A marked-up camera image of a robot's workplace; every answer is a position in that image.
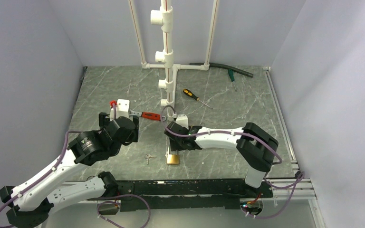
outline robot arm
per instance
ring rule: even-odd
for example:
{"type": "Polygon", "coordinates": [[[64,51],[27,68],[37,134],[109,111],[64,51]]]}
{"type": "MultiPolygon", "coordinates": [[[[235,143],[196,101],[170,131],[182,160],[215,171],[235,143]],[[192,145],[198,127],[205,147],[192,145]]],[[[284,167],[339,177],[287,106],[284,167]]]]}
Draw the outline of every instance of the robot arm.
{"type": "Polygon", "coordinates": [[[179,135],[193,135],[191,137],[181,137],[169,131],[164,133],[170,138],[170,148],[176,150],[201,150],[205,148],[224,148],[237,150],[249,164],[247,175],[245,177],[246,184],[251,187],[258,188],[270,171],[273,164],[274,154],[262,143],[252,143],[253,138],[246,134],[256,136],[261,139],[264,144],[274,151],[278,147],[278,141],[262,130],[254,123],[246,123],[244,127],[236,129],[210,129],[202,126],[191,126],[186,128],[178,123],[179,118],[186,118],[184,115],[177,117],[175,122],[168,125],[168,129],[179,135]]]}
{"type": "Polygon", "coordinates": [[[0,190],[2,202],[9,204],[7,212],[10,224],[19,228],[32,228],[44,222],[49,214],[82,200],[114,196],[118,191],[115,178],[109,172],[66,188],[59,186],[98,161],[107,160],[119,153],[121,145],[129,145],[138,139],[138,118],[120,116],[109,120],[109,115],[99,115],[100,130],[80,133],[68,144],[62,160],[57,157],[47,167],[23,184],[5,186],[0,190]],[[28,191],[30,184],[38,182],[28,191]]]}

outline black bracket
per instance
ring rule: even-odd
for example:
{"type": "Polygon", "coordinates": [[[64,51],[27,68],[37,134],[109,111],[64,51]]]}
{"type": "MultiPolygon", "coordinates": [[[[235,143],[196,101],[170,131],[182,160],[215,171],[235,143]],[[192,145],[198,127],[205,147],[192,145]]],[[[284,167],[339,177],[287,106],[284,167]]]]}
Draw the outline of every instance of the black bracket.
{"type": "MultiPolygon", "coordinates": [[[[13,193],[13,186],[5,186],[0,189],[0,199],[3,203],[8,202],[11,199],[13,193]]],[[[50,203],[45,198],[40,205],[32,211],[19,211],[19,206],[14,206],[13,203],[9,204],[11,207],[6,212],[6,217],[11,225],[18,228],[33,228],[43,223],[48,218],[48,213],[54,204],[50,203]]]]}
{"type": "Polygon", "coordinates": [[[119,117],[110,122],[105,113],[99,114],[100,130],[80,133],[69,143],[75,155],[75,163],[93,165],[95,162],[116,156],[122,145],[138,141],[139,119],[119,117]]]}
{"type": "MultiPolygon", "coordinates": [[[[189,129],[177,124],[176,122],[171,122],[167,126],[170,131],[177,134],[194,134],[202,128],[202,126],[192,126],[189,129]]],[[[171,151],[181,151],[181,150],[202,150],[200,146],[198,146],[195,142],[196,137],[178,137],[167,130],[164,131],[164,134],[167,135],[170,139],[170,149],[171,151]]]]}
{"type": "Polygon", "coordinates": [[[99,113],[98,114],[98,126],[103,128],[110,123],[110,114],[107,113],[99,113]]]}
{"type": "MultiPolygon", "coordinates": [[[[255,123],[247,123],[243,130],[244,133],[257,136],[273,150],[276,151],[278,148],[278,141],[255,123]]],[[[253,140],[254,139],[243,135],[237,140],[236,148],[252,168],[261,172],[269,172],[275,156],[261,143],[256,142],[254,145],[251,142],[253,140]]]]}
{"type": "Polygon", "coordinates": [[[118,184],[114,176],[110,172],[101,172],[98,177],[104,183],[104,188],[106,189],[101,197],[111,197],[116,196],[118,192],[118,184]]]}
{"type": "MultiPolygon", "coordinates": [[[[120,181],[118,185],[118,192],[120,195],[135,194],[133,181],[120,181]]],[[[132,196],[123,197],[122,200],[132,200],[132,196]]]]}

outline tabletop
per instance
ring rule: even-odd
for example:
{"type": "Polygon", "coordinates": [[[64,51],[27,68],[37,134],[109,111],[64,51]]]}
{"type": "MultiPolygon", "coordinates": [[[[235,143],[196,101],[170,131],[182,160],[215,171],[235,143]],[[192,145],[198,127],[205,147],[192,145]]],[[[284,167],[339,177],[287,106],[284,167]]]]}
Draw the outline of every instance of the tabletop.
{"type": "MultiPolygon", "coordinates": [[[[279,142],[277,153],[283,163],[274,165],[270,178],[293,177],[290,154],[270,88],[261,66],[238,66],[254,74],[253,78],[234,73],[237,92],[227,70],[179,70],[175,109],[188,116],[190,125],[213,129],[244,127],[254,122],[279,142]],[[188,88],[213,109],[183,94],[188,88]]],[[[164,69],[142,69],[140,66],[88,67],[69,129],[90,131],[98,129],[98,114],[110,112],[111,100],[130,100],[130,109],[138,112],[160,113],[160,99],[165,91],[158,89],[164,79],[164,69]]],[[[85,181],[102,171],[111,172],[116,180],[176,180],[244,178],[248,164],[237,150],[203,149],[179,151],[180,164],[166,164],[167,136],[159,121],[140,118],[139,141],[122,146],[120,153],[99,161],[69,181],[85,181]],[[151,154],[149,164],[145,155],[151,154]]]]}

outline key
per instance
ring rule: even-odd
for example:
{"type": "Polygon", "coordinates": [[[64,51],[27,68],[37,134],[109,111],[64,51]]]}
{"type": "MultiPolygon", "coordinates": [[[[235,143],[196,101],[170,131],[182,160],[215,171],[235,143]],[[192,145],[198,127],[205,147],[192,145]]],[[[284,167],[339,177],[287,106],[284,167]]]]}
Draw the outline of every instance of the key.
{"type": "Polygon", "coordinates": [[[149,159],[151,159],[151,158],[154,158],[154,157],[152,157],[150,154],[146,154],[145,155],[145,159],[146,159],[146,163],[149,165],[149,159]]]}

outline white wall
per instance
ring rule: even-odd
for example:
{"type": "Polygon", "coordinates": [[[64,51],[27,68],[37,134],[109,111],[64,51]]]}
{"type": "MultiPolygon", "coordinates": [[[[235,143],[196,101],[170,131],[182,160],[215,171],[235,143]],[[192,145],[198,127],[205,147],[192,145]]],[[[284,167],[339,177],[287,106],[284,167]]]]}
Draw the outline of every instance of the white wall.
{"type": "Polygon", "coordinates": [[[305,0],[220,0],[211,62],[271,66],[305,0]]]}
{"type": "MultiPolygon", "coordinates": [[[[81,74],[48,1],[0,1],[0,188],[58,156],[81,74]]],[[[8,225],[5,213],[0,225],[8,225]]]]}
{"type": "Polygon", "coordinates": [[[307,0],[272,79],[328,227],[365,227],[365,1],[307,0]]]}
{"type": "MultiPolygon", "coordinates": [[[[86,66],[139,65],[128,0],[49,0],[86,66]]],[[[147,62],[163,50],[150,11],[160,0],[135,0],[147,62]]],[[[221,0],[211,62],[268,65],[305,0],[221,0]]],[[[205,61],[213,0],[174,0],[175,63],[205,61]]]]}

